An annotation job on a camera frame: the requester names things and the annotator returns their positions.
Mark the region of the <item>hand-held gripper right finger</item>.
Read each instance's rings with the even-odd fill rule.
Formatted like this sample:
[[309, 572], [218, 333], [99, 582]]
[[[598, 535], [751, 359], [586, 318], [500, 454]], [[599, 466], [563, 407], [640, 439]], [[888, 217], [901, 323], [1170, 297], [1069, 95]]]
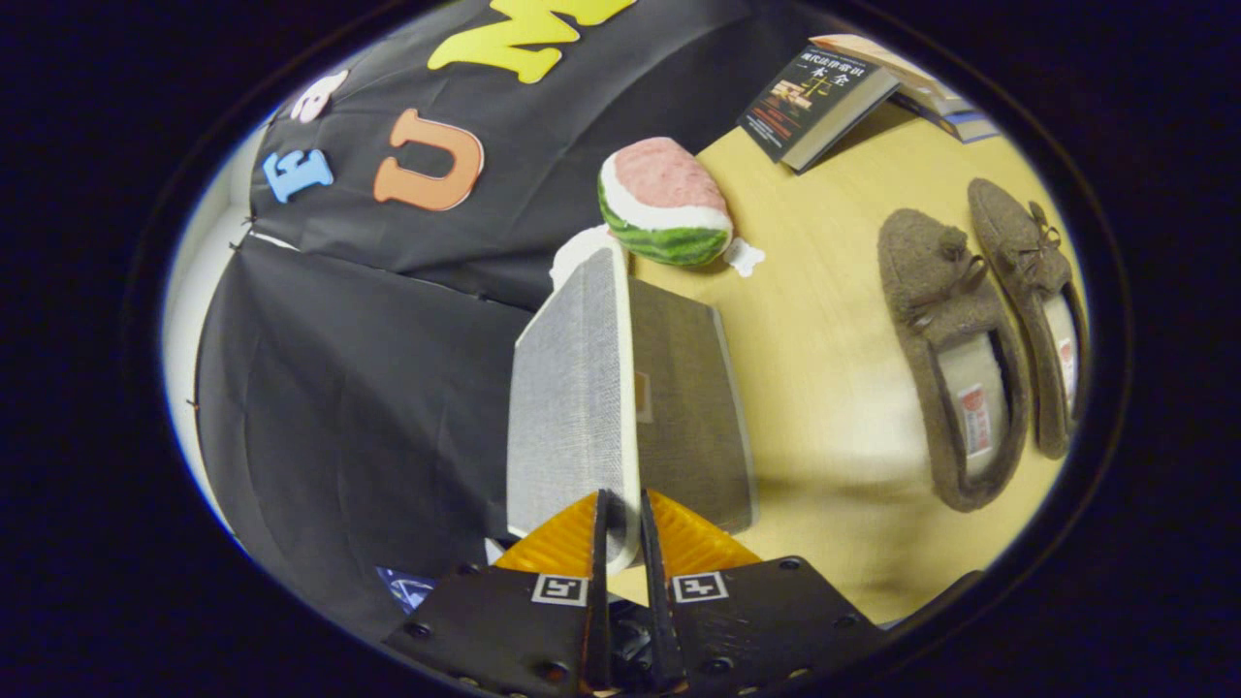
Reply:
[[652, 488], [640, 535], [661, 697], [793, 697], [849, 677], [886, 645], [810, 561], [761, 559]]

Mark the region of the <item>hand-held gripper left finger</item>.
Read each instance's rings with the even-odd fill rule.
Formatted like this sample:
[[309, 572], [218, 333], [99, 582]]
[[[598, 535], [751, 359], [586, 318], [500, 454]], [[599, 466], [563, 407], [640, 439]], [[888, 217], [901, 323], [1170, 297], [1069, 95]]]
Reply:
[[612, 683], [606, 574], [612, 502], [597, 491], [491, 566], [460, 564], [385, 640], [385, 650], [462, 689], [589, 697]]

